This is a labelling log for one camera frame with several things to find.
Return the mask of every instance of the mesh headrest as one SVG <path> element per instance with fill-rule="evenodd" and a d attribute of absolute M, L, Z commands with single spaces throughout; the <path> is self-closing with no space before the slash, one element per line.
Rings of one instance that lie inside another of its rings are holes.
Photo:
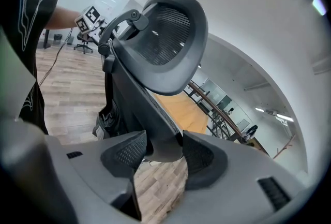
<path fill-rule="evenodd" d="M 201 61 L 208 24 L 196 0 L 149 0 L 143 10 L 148 27 L 126 30 L 112 42 L 119 59 L 149 90 L 180 93 Z"/>

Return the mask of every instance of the black shirt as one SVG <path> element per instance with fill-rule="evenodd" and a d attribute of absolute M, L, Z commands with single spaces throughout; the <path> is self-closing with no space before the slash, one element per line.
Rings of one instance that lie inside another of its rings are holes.
<path fill-rule="evenodd" d="M 11 0 L 2 20 L 5 34 L 17 56 L 37 79 L 36 49 L 39 36 L 49 21 L 57 0 Z M 38 81 L 29 92 L 20 118 L 40 127 L 48 134 L 44 122 L 44 100 Z"/>

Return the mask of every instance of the wooden stick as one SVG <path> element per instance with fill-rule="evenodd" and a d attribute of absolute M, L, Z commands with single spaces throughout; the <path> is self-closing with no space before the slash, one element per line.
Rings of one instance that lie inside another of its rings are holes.
<path fill-rule="evenodd" d="M 287 146 L 292 146 L 290 145 L 290 143 L 292 142 L 292 140 L 295 138 L 296 135 L 294 135 L 293 137 L 290 138 L 290 140 L 288 141 L 288 143 L 280 150 L 280 152 L 278 152 L 278 149 L 277 149 L 277 154 L 275 157 L 273 157 L 273 159 L 275 159 L 279 154 L 281 154 L 284 150 L 287 149 Z"/>

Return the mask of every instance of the cable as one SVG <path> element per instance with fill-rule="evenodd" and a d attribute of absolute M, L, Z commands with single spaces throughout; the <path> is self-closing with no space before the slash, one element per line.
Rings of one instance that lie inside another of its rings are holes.
<path fill-rule="evenodd" d="M 53 69 L 53 67 L 54 67 L 54 65 L 55 65 L 55 63 L 56 63 L 56 61 L 57 61 L 57 57 L 58 57 L 58 55 L 59 55 L 61 49 L 64 47 L 64 45 L 68 42 L 69 38 L 71 37 L 72 30 L 73 30 L 73 28 L 71 28 L 71 30 L 70 30 L 70 32 L 68 33 L 66 39 L 64 40 L 62 46 L 61 46 L 60 49 L 58 50 L 58 52 L 57 52 L 57 54 L 56 54 L 56 57 L 55 57 L 55 61 L 54 61 L 53 65 L 52 65 L 52 67 L 46 72 L 45 76 L 44 76 L 44 77 L 41 79 L 41 81 L 39 82 L 39 87 L 41 87 L 41 85 L 43 84 L 44 80 L 45 80 L 45 79 L 48 77 L 48 75 L 51 73 L 51 70 Z"/>

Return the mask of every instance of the white line drawing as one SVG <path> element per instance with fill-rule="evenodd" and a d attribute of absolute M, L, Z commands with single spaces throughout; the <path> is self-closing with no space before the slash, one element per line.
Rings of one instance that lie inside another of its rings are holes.
<path fill-rule="evenodd" d="M 24 104 L 23 104 L 22 109 L 23 109 L 24 107 L 26 107 L 26 106 L 29 106 L 29 107 L 30 107 L 30 111 L 32 111 L 32 109 L 33 109 L 33 98 L 32 98 L 32 96 L 33 96 L 34 88 L 35 88 L 35 85 L 33 85 L 31 91 L 30 91 L 29 94 L 27 95 L 27 98 L 26 98 L 25 101 L 24 101 Z"/>
<path fill-rule="evenodd" d="M 27 44 L 27 41 L 29 39 L 29 35 L 32 29 L 32 26 L 35 22 L 36 15 L 39 10 L 39 6 L 43 0 L 39 0 L 38 4 L 35 9 L 35 13 L 31 19 L 29 20 L 29 17 L 26 12 L 26 2 L 27 0 L 20 0 L 20 11 L 19 11 L 19 20 L 18 20 L 18 31 L 22 36 L 22 51 L 25 51 L 25 47 Z"/>

